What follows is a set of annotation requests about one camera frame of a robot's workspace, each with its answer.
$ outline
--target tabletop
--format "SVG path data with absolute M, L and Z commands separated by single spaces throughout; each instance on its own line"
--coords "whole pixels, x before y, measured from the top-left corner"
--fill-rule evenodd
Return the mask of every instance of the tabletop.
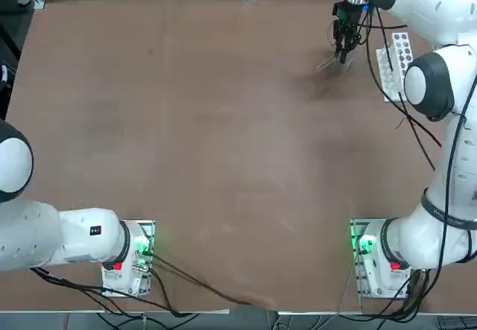
M 353 263 L 350 218 L 409 214 L 432 174 L 373 84 L 364 48 L 345 72 L 317 72 L 333 53 L 335 1 L 48 0 L 7 114 L 35 155 L 22 197 L 153 219 L 159 254 L 222 292 L 281 311 L 337 311 Z M 410 36 L 414 56 L 429 49 Z M 375 56 L 382 37 L 370 38 Z M 441 125 L 419 118 L 442 139 Z M 233 306 L 159 271 L 177 308 Z M 476 313 L 475 271 L 445 267 L 421 311 Z M 93 263 L 52 272 L 101 282 Z M 148 298 L 160 301 L 159 288 Z M 98 307 L 24 270 L 0 275 L 0 309 Z M 360 311 L 354 279 L 342 310 Z

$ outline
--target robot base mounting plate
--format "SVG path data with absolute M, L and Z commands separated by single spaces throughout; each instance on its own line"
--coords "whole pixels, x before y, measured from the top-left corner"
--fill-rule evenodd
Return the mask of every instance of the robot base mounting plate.
M 361 298 L 390 299 L 396 297 L 396 299 L 405 299 L 407 297 L 406 289 L 403 289 L 397 295 L 396 293 L 410 276 L 411 268 L 392 270 L 387 259 L 382 254 L 378 254 L 382 253 L 380 250 L 381 244 L 378 242 L 379 236 L 373 232 L 373 225 L 377 225 L 380 230 L 384 221 L 385 219 L 376 218 L 353 218 L 350 221 L 356 283 L 360 302 Z M 361 242 L 365 238 L 373 240 L 370 244 L 374 243 L 367 254 L 362 252 L 361 246 Z M 383 285 L 383 276 L 387 277 L 388 283 L 393 284 L 392 288 Z
M 152 257 L 144 256 L 143 251 L 154 252 L 154 220 L 123 220 L 130 231 L 130 246 L 127 257 L 121 264 L 115 264 L 114 269 L 101 267 L 103 287 L 128 293 L 131 296 L 145 296 L 151 292 Z M 106 296 L 124 297 L 109 291 Z

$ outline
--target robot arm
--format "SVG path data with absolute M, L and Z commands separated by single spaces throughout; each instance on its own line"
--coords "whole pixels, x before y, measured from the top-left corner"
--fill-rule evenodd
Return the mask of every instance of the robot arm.
M 393 296 L 405 281 L 399 273 L 436 268 L 443 234 L 446 171 L 463 105 L 477 73 L 477 0 L 365 0 L 404 21 L 435 48 L 409 66 L 405 93 L 431 121 L 446 123 L 446 139 L 429 189 L 417 208 L 395 220 L 375 220 L 364 231 L 364 267 L 373 296 Z M 443 264 L 477 249 L 477 102 L 471 100 L 460 132 L 449 195 Z
M 27 139 L 0 120 L 0 271 L 100 262 L 104 287 L 134 296 L 149 293 L 151 262 L 138 247 L 150 251 L 153 238 L 138 222 L 119 220 L 109 209 L 59 212 L 16 199 L 30 182 L 33 165 Z

